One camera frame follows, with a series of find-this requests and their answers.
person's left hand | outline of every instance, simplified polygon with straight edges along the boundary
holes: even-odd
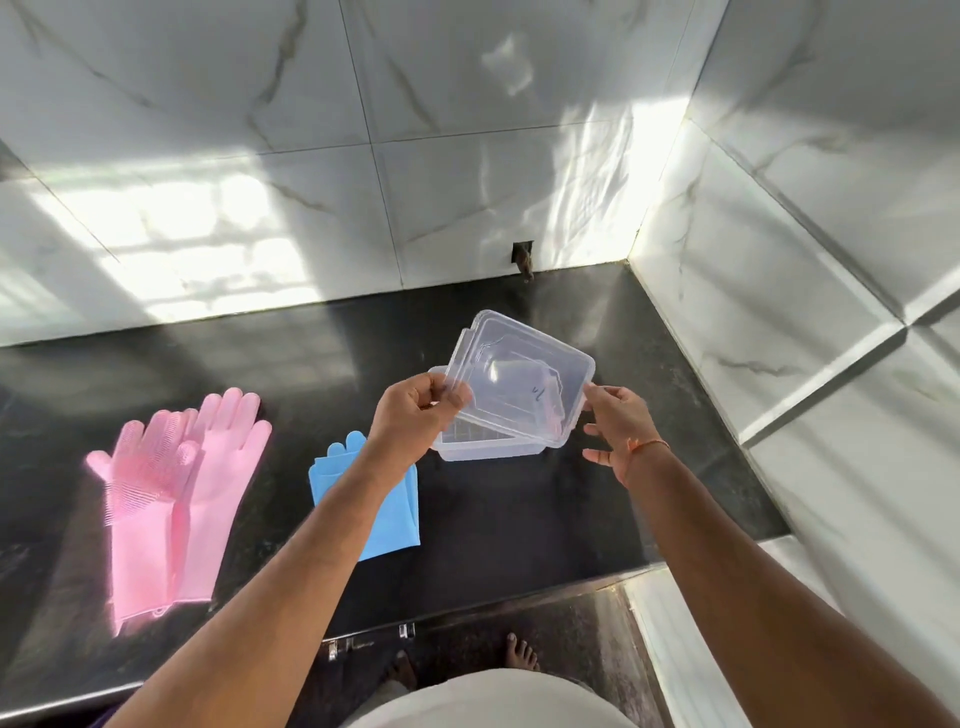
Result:
[[[464,383],[446,391],[445,380],[442,374],[421,374],[387,387],[365,449],[401,472],[420,460],[471,397]]]

forearm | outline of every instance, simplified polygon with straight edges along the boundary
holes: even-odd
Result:
[[[286,546],[109,728],[286,723],[377,510],[402,477],[375,459],[357,459]]]
[[[783,569],[665,447],[627,486],[754,726],[955,726],[909,673]]]

silicone scrubbing glove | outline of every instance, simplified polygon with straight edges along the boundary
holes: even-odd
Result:
[[[308,473],[314,505],[323,499],[337,479],[344,474],[360,452],[367,438],[360,432],[347,436],[346,446],[333,443],[326,457],[318,457]],[[370,538],[360,554],[360,561],[420,545],[420,507],[418,502],[417,466],[412,465],[396,487],[387,494],[377,511]]]
[[[187,484],[188,531],[176,601],[209,601],[227,548],[233,517],[270,437],[271,425],[256,422],[260,397],[236,387],[207,395],[186,434],[200,454]]]
[[[128,422],[112,457],[102,450],[86,457],[106,485],[114,634],[127,619],[162,613],[172,602],[171,575],[178,558],[172,536],[174,507],[199,450],[196,443],[183,442],[191,419],[189,412],[164,410],[146,429],[140,422]]]

person's left arm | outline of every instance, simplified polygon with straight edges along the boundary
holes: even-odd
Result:
[[[384,393],[350,469],[107,728],[286,724],[380,504],[463,407],[467,392],[442,393],[443,382],[417,375]]]

clear plastic container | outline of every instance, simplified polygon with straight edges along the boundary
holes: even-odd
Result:
[[[443,373],[446,367],[433,367],[430,371]],[[456,461],[536,455],[546,445],[457,418],[437,436],[432,447],[444,460]]]
[[[576,426],[595,369],[587,354],[489,310],[464,329],[447,366],[473,392],[458,419],[551,448]]]

